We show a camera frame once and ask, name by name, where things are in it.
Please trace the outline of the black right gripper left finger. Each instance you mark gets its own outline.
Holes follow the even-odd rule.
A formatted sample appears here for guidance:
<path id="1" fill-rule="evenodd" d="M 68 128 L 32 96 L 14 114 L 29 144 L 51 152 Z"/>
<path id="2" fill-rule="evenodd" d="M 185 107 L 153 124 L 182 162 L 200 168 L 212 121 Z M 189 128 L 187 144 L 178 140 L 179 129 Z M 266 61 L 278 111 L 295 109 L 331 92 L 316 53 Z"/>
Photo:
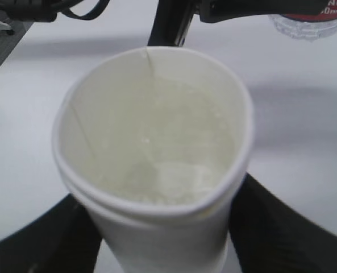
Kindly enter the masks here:
<path id="1" fill-rule="evenodd" d="M 70 195 L 0 241 L 0 272 L 93 272 L 102 237 Z"/>

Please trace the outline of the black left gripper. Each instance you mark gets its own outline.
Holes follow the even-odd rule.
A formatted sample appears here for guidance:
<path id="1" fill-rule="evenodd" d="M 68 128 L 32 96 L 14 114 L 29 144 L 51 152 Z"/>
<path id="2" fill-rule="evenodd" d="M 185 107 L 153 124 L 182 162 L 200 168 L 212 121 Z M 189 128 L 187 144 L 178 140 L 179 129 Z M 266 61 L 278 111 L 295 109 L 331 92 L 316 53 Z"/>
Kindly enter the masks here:
<path id="1" fill-rule="evenodd" d="M 194 14 L 210 1 L 159 0 L 147 46 L 181 47 Z"/>

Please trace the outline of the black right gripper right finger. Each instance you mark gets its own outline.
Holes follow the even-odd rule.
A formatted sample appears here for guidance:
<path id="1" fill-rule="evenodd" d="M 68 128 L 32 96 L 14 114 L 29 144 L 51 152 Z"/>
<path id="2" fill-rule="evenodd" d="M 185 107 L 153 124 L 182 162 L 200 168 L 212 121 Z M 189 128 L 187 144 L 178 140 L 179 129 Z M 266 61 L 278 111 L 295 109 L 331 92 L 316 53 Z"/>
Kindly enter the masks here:
<path id="1" fill-rule="evenodd" d="M 250 174 L 233 199 L 228 230 L 243 272 L 337 272 L 337 236 Z"/>

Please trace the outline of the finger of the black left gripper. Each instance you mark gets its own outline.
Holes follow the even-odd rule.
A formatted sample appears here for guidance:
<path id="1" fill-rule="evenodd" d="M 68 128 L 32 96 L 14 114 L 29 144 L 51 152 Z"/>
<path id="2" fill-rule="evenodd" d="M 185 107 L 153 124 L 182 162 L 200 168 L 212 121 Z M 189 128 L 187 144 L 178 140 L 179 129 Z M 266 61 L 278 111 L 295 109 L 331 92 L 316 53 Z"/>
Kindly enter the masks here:
<path id="1" fill-rule="evenodd" d="M 325 0 L 218 0 L 201 1 L 200 20 L 216 23 L 254 15 L 299 14 L 318 15 L 326 6 Z"/>

